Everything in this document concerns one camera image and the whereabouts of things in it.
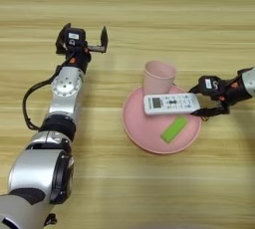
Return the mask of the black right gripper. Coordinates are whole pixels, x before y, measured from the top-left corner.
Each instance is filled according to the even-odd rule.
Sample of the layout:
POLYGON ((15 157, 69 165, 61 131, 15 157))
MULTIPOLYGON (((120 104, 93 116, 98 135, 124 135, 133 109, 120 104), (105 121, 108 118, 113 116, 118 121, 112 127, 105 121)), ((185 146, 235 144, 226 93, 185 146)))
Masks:
MULTIPOLYGON (((229 114, 232 106, 252 98, 245 88, 241 74, 238 74, 231 80, 218 79, 213 82, 213 88, 215 94, 212 96, 212 99, 216 101, 216 107, 212 109, 199 109, 193 112, 192 115, 212 117, 221 114, 229 114)), ((199 85, 192 87, 188 92, 200 94, 199 85)))

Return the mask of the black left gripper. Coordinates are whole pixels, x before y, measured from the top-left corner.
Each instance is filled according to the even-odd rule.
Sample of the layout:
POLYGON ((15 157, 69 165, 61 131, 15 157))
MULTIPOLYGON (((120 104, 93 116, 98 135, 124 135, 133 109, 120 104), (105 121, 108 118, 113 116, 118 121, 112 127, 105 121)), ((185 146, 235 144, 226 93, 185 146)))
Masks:
POLYGON ((65 31, 71 27, 71 24, 66 24, 63 29, 60 31, 58 38, 56 40, 56 53, 57 54, 65 54, 66 61, 64 62, 64 67, 73 67, 81 70, 83 73, 86 72, 89 62, 92 59, 91 52, 95 53, 105 53, 108 47, 108 32, 107 27, 104 26, 101 34, 101 45, 93 46, 89 45, 87 42, 70 45, 65 42, 65 31))

